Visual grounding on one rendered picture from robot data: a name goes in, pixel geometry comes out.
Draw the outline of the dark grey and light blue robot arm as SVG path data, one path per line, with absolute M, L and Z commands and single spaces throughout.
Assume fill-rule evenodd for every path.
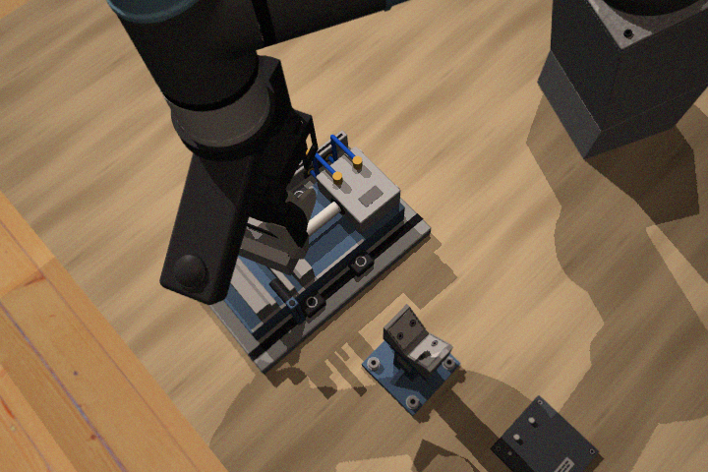
M 409 0 L 106 1 L 184 133 L 228 147 L 252 137 L 269 113 L 257 50 Z M 698 0 L 603 1 L 660 16 Z M 226 298 L 264 163 L 256 153 L 225 162 L 192 155 L 162 287 L 207 305 Z

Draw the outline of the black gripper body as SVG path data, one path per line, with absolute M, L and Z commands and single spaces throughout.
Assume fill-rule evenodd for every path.
M 295 110 L 291 105 L 280 60 L 265 55 L 258 57 L 265 77 L 270 107 L 264 124 L 252 137 L 233 146 L 209 147 L 190 139 L 181 129 L 172 111 L 171 120 L 183 144 L 199 157 L 212 161 L 232 161 L 249 156 L 257 150 L 255 153 L 265 158 L 249 217 L 273 223 L 277 214 L 272 207 L 276 207 L 278 201 L 286 201 L 288 193 L 285 189 L 299 164 L 303 161 L 304 169 L 308 170 L 319 148 L 312 115 Z M 306 155 L 306 140 L 309 134 L 312 146 Z

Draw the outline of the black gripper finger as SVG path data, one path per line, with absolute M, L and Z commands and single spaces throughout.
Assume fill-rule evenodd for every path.
M 278 201 L 276 206 L 272 206 L 277 214 L 276 221 L 267 223 L 265 227 L 282 242 L 288 257 L 304 260 L 309 250 L 307 228 L 317 195 L 311 187 L 298 198 L 291 191 L 287 193 L 285 202 Z

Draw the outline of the grey flat bar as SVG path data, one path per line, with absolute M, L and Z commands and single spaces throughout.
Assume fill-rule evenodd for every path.
M 275 269 L 272 269 L 268 267 L 268 269 L 273 273 L 273 275 L 280 281 L 280 283 L 286 288 L 286 290 L 291 294 L 294 295 L 297 291 L 293 284 L 286 278 L 286 276 Z
M 266 289 L 261 285 L 261 283 L 255 278 L 255 276 L 249 271 L 249 269 L 243 264 L 243 262 L 239 258 L 237 259 L 236 264 L 245 272 L 245 274 L 250 278 L 250 280 L 255 284 L 255 286 L 261 291 L 265 298 L 270 302 L 273 309 L 277 309 L 278 304 L 276 303 L 276 301 L 271 297 L 271 295 L 266 291 Z

